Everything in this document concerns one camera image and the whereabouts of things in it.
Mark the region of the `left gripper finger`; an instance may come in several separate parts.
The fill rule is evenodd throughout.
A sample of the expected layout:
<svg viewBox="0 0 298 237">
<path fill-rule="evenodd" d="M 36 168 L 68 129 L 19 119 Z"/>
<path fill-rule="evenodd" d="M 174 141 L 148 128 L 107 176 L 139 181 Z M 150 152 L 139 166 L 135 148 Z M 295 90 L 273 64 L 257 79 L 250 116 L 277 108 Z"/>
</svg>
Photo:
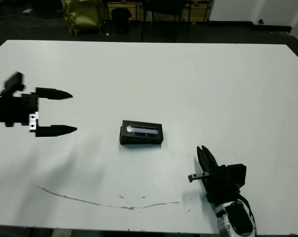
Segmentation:
<svg viewBox="0 0 298 237">
<path fill-rule="evenodd" d="M 68 125 L 39 126 L 35 131 L 35 137 L 57 137 L 76 131 L 76 127 Z"/>
<path fill-rule="evenodd" d="M 73 98 L 73 96 L 70 93 L 54 88 L 37 87 L 35 90 L 35 94 L 39 98 L 46 98 L 50 100 L 63 100 Z"/>
</svg>

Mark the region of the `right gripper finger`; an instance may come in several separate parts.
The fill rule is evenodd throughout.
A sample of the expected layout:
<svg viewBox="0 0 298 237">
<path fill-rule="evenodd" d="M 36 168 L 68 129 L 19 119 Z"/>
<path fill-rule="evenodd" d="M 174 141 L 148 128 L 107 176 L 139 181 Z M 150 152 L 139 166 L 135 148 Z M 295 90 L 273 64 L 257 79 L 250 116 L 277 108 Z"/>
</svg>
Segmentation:
<svg viewBox="0 0 298 237">
<path fill-rule="evenodd" d="M 197 147 L 197 157 L 203 172 L 208 172 L 208 149 L 205 146 Z"/>
<path fill-rule="evenodd" d="M 209 149 L 208 149 L 208 166 L 209 166 L 208 172 L 210 172 L 211 170 L 216 169 L 218 167 L 218 164 L 217 164 L 214 156 L 212 155 L 212 153 L 209 151 Z"/>
</svg>

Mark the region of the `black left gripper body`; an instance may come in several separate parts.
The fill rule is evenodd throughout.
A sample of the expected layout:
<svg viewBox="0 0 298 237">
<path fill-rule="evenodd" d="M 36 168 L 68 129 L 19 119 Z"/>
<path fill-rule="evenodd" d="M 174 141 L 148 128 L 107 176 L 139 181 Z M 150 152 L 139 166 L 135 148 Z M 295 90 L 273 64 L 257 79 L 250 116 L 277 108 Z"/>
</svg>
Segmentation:
<svg viewBox="0 0 298 237">
<path fill-rule="evenodd" d="M 22 94 L 20 97 L 13 95 L 0 95 L 0 122 L 6 127 L 13 127 L 16 123 L 28 126 L 29 130 L 37 130 L 39 96 Z"/>
</svg>

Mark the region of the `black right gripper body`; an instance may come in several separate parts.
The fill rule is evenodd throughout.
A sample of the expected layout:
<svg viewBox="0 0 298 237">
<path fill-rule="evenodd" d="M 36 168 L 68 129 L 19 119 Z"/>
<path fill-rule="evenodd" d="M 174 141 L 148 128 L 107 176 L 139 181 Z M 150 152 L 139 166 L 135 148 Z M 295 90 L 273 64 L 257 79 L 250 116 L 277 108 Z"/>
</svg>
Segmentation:
<svg viewBox="0 0 298 237">
<path fill-rule="evenodd" d="M 222 165 L 202 174 L 190 174 L 188 180 L 201 180 L 209 203 L 235 201 L 240 193 L 238 174 L 240 165 Z"/>
</svg>

